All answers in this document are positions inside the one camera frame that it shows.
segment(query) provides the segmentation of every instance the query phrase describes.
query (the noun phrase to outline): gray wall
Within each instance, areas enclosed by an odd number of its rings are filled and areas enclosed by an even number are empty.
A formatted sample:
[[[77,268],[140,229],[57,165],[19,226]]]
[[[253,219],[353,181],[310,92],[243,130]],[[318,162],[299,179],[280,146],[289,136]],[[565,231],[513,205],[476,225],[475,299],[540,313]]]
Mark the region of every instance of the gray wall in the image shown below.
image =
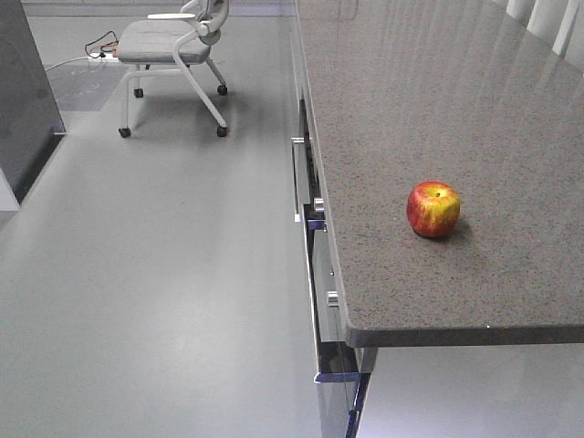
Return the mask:
[[[143,16],[176,12],[189,0],[22,0],[29,16]],[[230,0],[232,15],[278,15],[294,0]]]

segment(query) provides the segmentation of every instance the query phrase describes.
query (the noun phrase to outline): apple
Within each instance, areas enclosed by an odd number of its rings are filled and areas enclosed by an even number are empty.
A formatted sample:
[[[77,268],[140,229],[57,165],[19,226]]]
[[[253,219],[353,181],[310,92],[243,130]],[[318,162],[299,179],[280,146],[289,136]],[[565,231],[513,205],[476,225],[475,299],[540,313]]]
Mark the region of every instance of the apple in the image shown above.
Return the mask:
[[[460,196],[450,185],[438,181],[420,182],[408,197],[408,221],[419,235],[447,235],[460,214]]]

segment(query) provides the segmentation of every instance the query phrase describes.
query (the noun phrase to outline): chair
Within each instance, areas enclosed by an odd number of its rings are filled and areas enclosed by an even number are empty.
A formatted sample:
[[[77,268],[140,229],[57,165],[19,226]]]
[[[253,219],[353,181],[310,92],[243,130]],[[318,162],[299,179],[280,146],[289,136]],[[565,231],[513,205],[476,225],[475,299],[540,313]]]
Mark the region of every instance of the chair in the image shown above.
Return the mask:
[[[142,98],[140,78],[185,76],[219,126],[217,135],[227,135],[227,123],[195,79],[191,66],[206,63],[219,80],[217,92],[227,94],[225,80],[209,58],[211,46],[221,37],[221,26],[229,14],[229,0],[191,0],[179,14],[154,14],[148,20],[129,25],[120,37],[117,57],[124,64],[135,66],[122,79],[125,93],[121,106],[120,135],[129,137],[128,125],[130,81],[135,81],[134,96]],[[152,65],[175,68],[151,69]]]

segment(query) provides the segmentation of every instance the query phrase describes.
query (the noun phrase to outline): cable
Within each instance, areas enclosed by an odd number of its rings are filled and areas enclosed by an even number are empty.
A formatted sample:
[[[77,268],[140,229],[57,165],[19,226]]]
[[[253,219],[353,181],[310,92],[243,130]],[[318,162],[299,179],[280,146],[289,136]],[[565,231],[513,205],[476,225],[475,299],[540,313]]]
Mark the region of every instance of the cable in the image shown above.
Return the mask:
[[[106,43],[106,44],[98,44],[96,46],[91,47],[91,49],[88,50],[88,47],[89,46],[94,45],[95,43],[101,41],[103,38],[107,37],[110,34],[112,34],[113,37],[115,38],[113,41],[111,41],[109,43]],[[109,32],[106,32],[105,34],[103,34],[102,36],[100,36],[95,41],[91,41],[90,43],[87,43],[85,45],[85,53],[88,55],[88,57],[93,57],[94,59],[97,59],[98,57],[105,57],[106,50],[105,50],[104,47],[111,47],[111,49],[110,50],[107,50],[107,51],[113,51],[113,48],[118,45],[118,41],[119,40],[118,40],[118,36],[116,36],[116,33],[113,30],[110,30]],[[92,55],[92,51],[95,48],[99,48],[99,53],[98,53],[98,55],[96,57],[94,57]]]
[[[80,61],[81,59],[87,59],[87,57],[74,57],[73,59],[68,59],[67,61],[59,62],[58,64],[55,64],[54,66],[51,66],[49,68],[45,68],[45,71],[52,70],[55,67],[62,66],[63,64],[67,64],[69,62]]]
[[[101,41],[103,38],[107,37],[109,34],[113,35],[113,37],[115,38],[114,41],[111,41],[111,42],[106,43],[106,44],[98,44],[96,46],[91,47],[91,49],[88,50],[89,46],[97,43],[98,41]],[[95,41],[91,41],[90,43],[87,43],[85,45],[85,53],[87,54],[88,57],[92,57],[93,59],[99,59],[100,57],[105,57],[106,53],[112,53],[115,50],[115,46],[117,46],[117,45],[118,45],[118,37],[116,36],[116,33],[113,30],[110,30],[109,32],[106,32],[104,35],[100,36]],[[92,55],[92,52],[96,48],[99,49],[99,53],[94,57]],[[55,64],[54,66],[51,66],[49,68],[45,68],[45,71],[52,70],[55,67],[62,66],[63,64],[67,64],[69,62],[79,61],[81,59],[87,59],[87,57],[75,57],[73,59],[68,59],[67,61],[59,62],[58,64]]]

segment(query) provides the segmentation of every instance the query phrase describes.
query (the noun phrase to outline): chair seat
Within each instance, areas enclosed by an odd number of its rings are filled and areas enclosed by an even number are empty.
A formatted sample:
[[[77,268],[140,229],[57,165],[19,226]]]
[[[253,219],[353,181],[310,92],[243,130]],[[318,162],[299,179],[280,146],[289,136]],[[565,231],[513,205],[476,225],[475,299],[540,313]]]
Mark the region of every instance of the chair seat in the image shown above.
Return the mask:
[[[126,27],[117,47],[120,62],[129,64],[174,64],[172,46],[181,36],[193,30],[183,21],[137,21]],[[181,47],[185,64],[201,64],[211,48],[199,39]]]

